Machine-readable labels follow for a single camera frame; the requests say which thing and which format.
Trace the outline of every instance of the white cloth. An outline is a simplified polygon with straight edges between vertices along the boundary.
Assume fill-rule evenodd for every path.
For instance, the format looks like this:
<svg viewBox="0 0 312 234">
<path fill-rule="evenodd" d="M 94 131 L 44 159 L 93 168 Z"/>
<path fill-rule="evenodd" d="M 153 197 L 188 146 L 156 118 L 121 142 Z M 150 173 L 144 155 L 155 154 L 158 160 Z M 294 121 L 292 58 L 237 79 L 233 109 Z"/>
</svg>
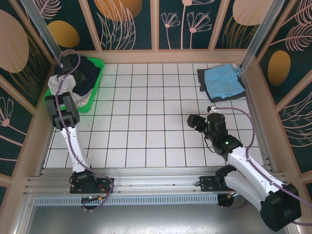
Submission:
<svg viewBox="0 0 312 234">
<path fill-rule="evenodd" d="M 63 77 L 64 77 L 64 75 L 60 76 L 59 78 L 57 77 L 57 75 L 55 75 L 55 76 L 51 76 L 49 78 L 48 86 L 49 86 L 49 89 L 50 89 L 52 95 L 55 95 L 57 93 L 58 88 L 59 88 L 59 83 L 63 79 Z M 83 107 L 88 103 L 93 89 L 91 89 L 87 94 L 85 94 L 83 96 L 79 96 L 78 94 L 73 92 L 73 88 L 75 87 L 75 85 L 76 85 L 75 78 L 72 75 L 69 75 L 64 80 L 62 87 L 61 87 L 61 92 L 59 94 L 62 94 L 65 92 L 70 92 L 75 105 L 78 108 Z"/>
</svg>

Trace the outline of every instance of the orange circle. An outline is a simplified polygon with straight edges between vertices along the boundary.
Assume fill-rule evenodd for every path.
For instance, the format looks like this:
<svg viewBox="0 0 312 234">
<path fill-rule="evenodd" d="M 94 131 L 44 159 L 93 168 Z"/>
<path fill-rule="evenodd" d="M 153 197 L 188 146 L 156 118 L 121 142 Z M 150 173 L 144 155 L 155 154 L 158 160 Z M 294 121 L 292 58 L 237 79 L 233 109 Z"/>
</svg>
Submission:
<svg viewBox="0 0 312 234">
<path fill-rule="evenodd" d="M 127 9 L 130 11 L 133 18 L 136 17 L 142 9 L 142 0 L 94 0 L 94 2 L 98 10 L 106 18 L 113 21 L 128 20 Z"/>
</svg>

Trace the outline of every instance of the dark gray cloth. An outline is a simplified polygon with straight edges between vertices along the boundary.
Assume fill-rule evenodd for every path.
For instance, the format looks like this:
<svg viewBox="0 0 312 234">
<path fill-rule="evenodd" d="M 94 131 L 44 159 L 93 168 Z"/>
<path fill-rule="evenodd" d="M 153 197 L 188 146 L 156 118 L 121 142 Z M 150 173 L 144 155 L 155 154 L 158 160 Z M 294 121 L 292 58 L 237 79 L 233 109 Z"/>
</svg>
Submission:
<svg viewBox="0 0 312 234">
<path fill-rule="evenodd" d="M 246 91 L 240 93 L 240 94 L 237 94 L 237 95 L 234 95 L 232 97 L 225 97 L 225 98 L 222 98 L 222 97 L 215 97 L 215 98 L 211 98 L 209 93 L 208 93 L 208 90 L 207 90 L 207 87 L 206 87 L 206 83 L 205 83 L 205 71 L 207 69 L 198 69 L 197 70 L 197 73 L 198 73 L 198 81 L 200 83 L 200 87 L 199 87 L 199 90 L 201 92 L 206 92 L 209 100 L 211 102 L 219 102 L 219 101 L 228 101 L 228 100 L 235 100 L 235 99 L 239 99 L 239 98 L 242 98 L 242 97 L 245 97 L 246 96 Z M 245 84 L 243 83 L 242 79 L 238 77 L 238 82 L 241 84 L 241 86 L 243 86 L 244 89 L 246 89 L 246 86 Z"/>
</svg>

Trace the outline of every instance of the floor tile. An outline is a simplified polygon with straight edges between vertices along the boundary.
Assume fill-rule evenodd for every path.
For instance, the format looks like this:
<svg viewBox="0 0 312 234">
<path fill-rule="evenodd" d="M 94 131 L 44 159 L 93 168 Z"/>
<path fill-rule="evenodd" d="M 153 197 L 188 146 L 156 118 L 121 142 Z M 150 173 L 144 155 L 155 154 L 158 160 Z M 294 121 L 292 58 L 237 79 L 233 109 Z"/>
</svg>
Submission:
<svg viewBox="0 0 312 234">
<path fill-rule="evenodd" d="M 51 148 L 52 149 L 67 149 L 67 145 L 64 140 L 64 137 L 59 131 L 55 132 Z"/>
<path fill-rule="evenodd" d="M 165 115 L 166 130 L 183 130 L 181 115 Z"/>
<path fill-rule="evenodd" d="M 178 63 L 179 74 L 193 74 L 193 65 L 191 63 Z"/>
<path fill-rule="evenodd" d="M 127 131 L 129 116 L 112 116 L 111 131 Z"/>
<path fill-rule="evenodd" d="M 147 131 L 164 131 L 164 116 L 163 115 L 148 115 L 147 116 Z"/>
<path fill-rule="evenodd" d="M 79 137 L 83 149 L 89 148 L 91 132 L 79 132 Z"/>
<path fill-rule="evenodd" d="M 117 74 L 118 75 L 132 75 L 132 64 L 119 64 Z"/>
<path fill-rule="evenodd" d="M 94 116 L 93 131 L 109 131 L 111 116 Z"/>
<path fill-rule="evenodd" d="M 147 101 L 131 101 L 130 114 L 131 115 L 145 115 Z"/>
<path fill-rule="evenodd" d="M 165 105 L 165 114 L 166 115 L 175 115 L 181 114 L 181 102 L 180 101 L 164 101 Z"/>
<path fill-rule="evenodd" d="M 252 141 L 253 131 L 252 130 L 239 130 L 240 141 L 243 143 L 245 147 L 249 146 Z M 252 146 L 259 146 L 257 137 L 254 136 L 254 141 Z"/>
<path fill-rule="evenodd" d="M 166 131 L 166 148 L 184 148 L 183 131 Z"/>
<path fill-rule="evenodd" d="M 147 99 L 148 100 L 163 100 L 164 99 L 163 87 L 148 87 Z"/>
<path fill-rule="evenodd" d="M 166 149 L 167 167 L 185 167 L 184 149 Z"/>
<path fill-rule="evenodd" d="M 116 80 L 116 87 L 131 87 L 131 75 L 118 75 Z"/>
<path fill-rule="evenodd" d="M 205 91 L 200 91 L 199 87 L 196 87 L 196 95 L 198 100 L 209 100 Z"/>
<path fill-rule="evenodd" d="M 103 75 L 116 75 L 118 64 L 105 64 Z"/>
<path fill-rule="evenodd" d="M 231 101 L 219 101 L 215 103 L 216 107 L 224 107 L 224 108 L 231 108 L 232 104 Z M 220 110 L 221 114 L 233 114 L 233 110 L 231 109 L 224 109 L 224 110 Z"/>
<path fill-rule="evenodd" d="M 144 75 L 147 74 L 147 64 L 141 63 L 141 64 L 133 64 L 133 75 Z"/>
<path fill-rule="evenodd" d="M 162 75 L 148 75 L 147 86 L 148 87 L 163 87 Z"/>
<path fill-rule="evenodd" d="M 162 63 L 149 63 L 148 74 L 162 74 Z"/>
<path fill-rule="evenodd" d="M 131 100 L 146 100 L 147 88 L 131 88 Z"/>
<path fill-rule="evenodd" d="M 203 148 L 185 149 L 186 166 L 205 167 L 205 154 Z"/>
<path fill-rule="evenodd" d="M 128 115 L 130 101 L 114 101 L 113 115 Z"/>
<path fill-rule="evenodd" d="M 178 87 L 179 86 L 179 76 L 178 75 L 164 75 L 164 86 Z"/>
<path fill-rule="evenodd" d="M 132 87 L 147 87 L 147 75 L 133 75 Z"/>
<path fill-rule="evenodd" d="M 146 148 L 165 148 L 165 134 L 163 131 L 148 131 L 146 138 Z"/>
<path fill-rule="evenodd" d="M 163 115 L 164 102 L 163 101 L 147 101 L 147 114 L 148 115 Z"/>
<path fill-rule="evenodd" d="M 184 131 L 185 148 L 203 147 L 201 133 L 198 131 Z"/>
<path fill-rule="evenodd" d="M 145 149 L 127 149 L 126 167 L 145 167 Z"/>
<path fill-rule="evenodd" d="M 115 87 L 116 75 L 102 76 L 100 87 Z"/>
<path fill-rule="evenodd" d="M 108 148 L 125 149 L 127 148 L 127 132 L 110 132 Z"/>
<path fill-rule="evenodd" d="M 232 106 L 238 109 L 241 109 L 245 111 L 246 113 L 249 113 L 248 105 L 246 100 L 232 100 Z M 235 114 L 242 114 L 242 112 L 234 110 Z"/>
<path fill-rule="evenodd" d="M 108 149 L 106 167 L 125 167 L 126 150 L 125 149 Z"/>
<path fill-rule="evenodd" d="M 64 168 L 67 160 L 67 149 L 52 149 L 46 164 L 47 168 Z"/>
<path fill-rule="evenodd" d="M 131 88 L 116 88 L 114 100 L 129 100 Z"/>
<path fill-rule="evenodd" d="M 180 100 L 179 87 L 164 87 L 165 100 Z"/>
<path fill-rule="evenodd" d="M 210 102 L 209 100 L 198 100 L 199 113 L 201 115 L 207 115 L 208 106 L 214 106 L 214 105 L 215 104 L 213 102 Z"/>
<path fill-rule="evenodd" d="M 165 149 L 146 149 L 146 167 L 165 166 Z"/>
<path fill-rule="evenodd" d="M 113 108 L 113 101 L 97 101 L 95 115 L 111 115 L 112 108 Z"/>
<path fill-rule="evenodd" d="M 182 114 L 198 114 L 198 105 L 197 100 L 182 100 L 181 101 L 182 106 Z"/>
<path fill-rule="evenodd" d="M 145 148 L 146 132 L 129 132 L 127 148 Z"/>
<path fill-rule="evenodd" d="M 129 131 L 145 131 L 146 116 L 129 116 Z"/>
<path fill-rule="evenodd" d="M 205 148 L 205 157 L 207 167 L 223 167 L 225 166 L 225 161 L 222 156 L 212 153 L 209 149 Z"/>
<path fill-rule="evenodd" d="M 88 161 L 93 168 L 103 168 L 106 162 L 106 149 L 90 149 L 88 151 Z"/>
<path fill-rule="evenodd" d="M 107 148 L 109 132 L 91 132 L 90 148 L 103 149 Z"/>
<path fill-rule="evenodd" d="M 252 124 L 246 115 L 235 115 L 235 120 L 239 130 L 253 129 Z"/>
<path fill-rule="evenodd" d="M 196 89 L 194 87 L 180 87 L 181 100 L 197 100 Z"/>
<path fill-rule="evenodd" d="M 111 101 L 114 99 L 115 88 L 99 88 L 98 101 Z"/>
<path fill-rule="evenodd" d="M 162 66 L 164 74 L 178 74 L 176 63 L 164 63 Z"/>
<path fill-rule="evenodd" d="M 94 116 L 80 116 L 79 131 L 91 131 Z"/>
<path fill-rule="evenodd" d="M 180 86 L 195 86 L 194 75 L 179 75 Z"/>
<path fill-rule="evenodd" d="M 208 65 L 209 69 L 212 69 L 212 68 L 215 68 L 215 67 L 222 66 L 222 63 L 208 63 L 207 65 Z"/>
<path fill-rule="evenodd" d="M 206 63 L 193 63 L 193 73 L 197 74 L 198 69 L 207 69 L 208 66 Z"/>
</svg>

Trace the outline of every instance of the gray floor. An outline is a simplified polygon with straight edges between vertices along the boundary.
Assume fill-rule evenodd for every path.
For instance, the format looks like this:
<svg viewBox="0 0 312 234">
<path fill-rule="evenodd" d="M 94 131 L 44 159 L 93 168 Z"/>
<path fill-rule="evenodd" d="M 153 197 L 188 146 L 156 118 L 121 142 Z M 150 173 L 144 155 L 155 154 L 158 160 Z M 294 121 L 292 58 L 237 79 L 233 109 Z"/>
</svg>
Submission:
<svg viewBox="0 0 312 234">
<path fill-rule="evenodd" d="M 251 205 L 239 211 L 207 205 L 35 207 L 28 234 L 273 234 Z M 278 234 L 287 234 L 280 230 Z"/>
</svg>

